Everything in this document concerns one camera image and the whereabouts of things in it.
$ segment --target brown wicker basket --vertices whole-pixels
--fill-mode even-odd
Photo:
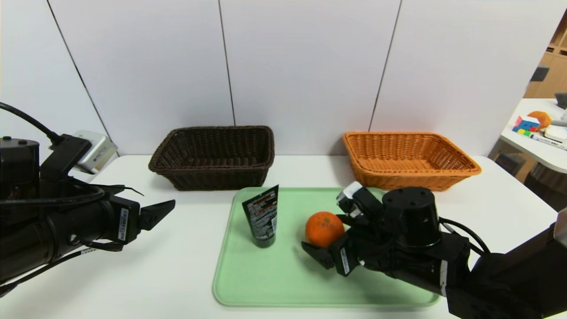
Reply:
[[[367,187],[444,191],[481,172],[465,152],[439,134],[349,132],[343,141],[357,181]]]
[[[266,126],[174,129],[149,169],[180,191],[262,186],[274,161],[274,134]]]

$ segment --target black cable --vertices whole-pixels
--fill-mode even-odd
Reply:
[[[445,219],[443,217],[439,217],[439,222],[449,224],[449,225],[453,225],[455,227],[458,227],[458,228],[464,230],[467,234],[469,234],[472,238],[474,238],[476,240],[476,242],[479,243],[479,245],[483,249],[484,253],[486,253],[486,254],[490,253],[490,249],[488,249],[488,246],[484,243],[484,241],[482,239],[480,239],[479,235],[477,235],[475,232],[473,232],[469,227],[466,227],[465,225],[463,225],[461,223],[457,223],[456,221],[452,221],[450,219]]]
[[[11,206],[65,206],[87,204],[104,197],[104,191],[98,187],[93,187],[96,192],[86,195],[78,195],[62,198],[35,198],[35,199],[5,199],[0,200],[0,205]]]
[[[62,262],[66,262],[69,259],[78,257],[80,255],[84,255],[86,253],[90,253],[90,252],[95,251],[95,250],[96,249],[94,249],[94,248],[87,248],[87,249],[83,249],[83,250],[80,250],[80,251],[76,251],[75,253],[69,254],[69,255],[67,255],[63,258],[60,258],[60,259],[58,259],[54,262],[48,263],[44,267],[32,272],[31,274],[29,274],[25,277],[22,277],[22,278],[20,278],[16,281],[14,281],[13,283],[9,283],[9,284],[5,284],[5,285],[0,286],[0,298],[4,297],[10,291],[12,291],[14,288],[16,288],[19,284],[26,282],[26,281],[32,279],[33,277],[44,273],[45,271],[50,270],[51,268],[61,264]]]
[[[451,234],[455,234],[457,236],[462,236],[461,234],[459,234],[455,229],[453,229],[452,227],[449,226],[449,224],[447,223],[441,223],[441,225],[443,225],[443,227],[445,227],[445,229],[447,229]],[[471,243],[471,249],[479,254],[479,255],[484,255],[484,251],[482,251],[480,248],[478,248],[475,244]]]
[[[19,116],[20,118],[28,121],[30,124],[38,128],[40,131],[44,132],[53,145],[58,145],[64,138],[59,136],[57,133],[48,129],[45,125],[41,124],[38,120],[34,119],[33,117],[27,115],[26,113],[20,111],[19,109],[10,106],[6,103],[0,102],[0,108],[6,110],[14,115]]]

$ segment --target table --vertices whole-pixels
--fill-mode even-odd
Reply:
[[[401,310],[221,306],[212,284],[236,192],[178,192],[147,169],[149,160],[120,157],[93,182],[134,187],[145,197],[132,191],[121,196],[142,205],[175,199],[176,208],[120,253],[96,251],[22,284],[0,300],[0,318],[454,318],[445,298],[432,307]],[[467,225],[495,252],[511,250],[556,220],[551,207],[494,162],[474,160],[483,168],[480,175],[435,192],[441,216]],[[353,180],[348,157],[277,156],[265,185],[344,187]],[[470,264],[475,260],[472,253]],[[567,318],[567,312],[556,318]]]
[[[506,142],[530,155],[545,167],[558,171],[559,173],[567,173],[567,151],[535,141],[527,136],[512,131],[512,127],[514,127],[518,116],[526,116],[532,111],[544,111],[549,114],[553,120],[558,120],[563,112],[565,112],[565,110],[557,106],[556,99],[522,99],[502,131],[500,139],[490,153],[489,158],[494,158],[502,147],[502,142]]]

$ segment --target orange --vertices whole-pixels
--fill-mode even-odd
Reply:
[[[321,247],[329,247],[344,233],[342,221],[330,212],[314,213],[305,224],[307,242]]]
[[[538,129],[546,128],[551,125],[551,117],[545,112],[541,111],[534,111],[528,114],[530,117],[535,117],[539,120],[539,127]]]

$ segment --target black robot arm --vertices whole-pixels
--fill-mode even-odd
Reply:
[[[11,106],[0,102],[0,108],[24,117],[53,142],[53,153],[40,166],[37,142],[7,136],[0,140],[0,297],[84,253],[121,251],[175,207],[170,200],[141,208],[116,196],[128,187],[92,185],[69,177],[79,161],[105,158],[107,147],[96,149],[90,140],[59,136]],[[68,254],[81,246],[87,249]]]
[[[438,217],[426,188],[393,190],[382,201],[351,184],[337,197],[349,230],[329,248],[302,242],[303,249],[343,276],[362,265],[445,296],[449,312],[462,319],[536,319],[567,310],[567,210],[534,238],[496,254],[474,233],[482,249],[447,224],[462,225]],[[480,258],[469,270],[472,247]]]

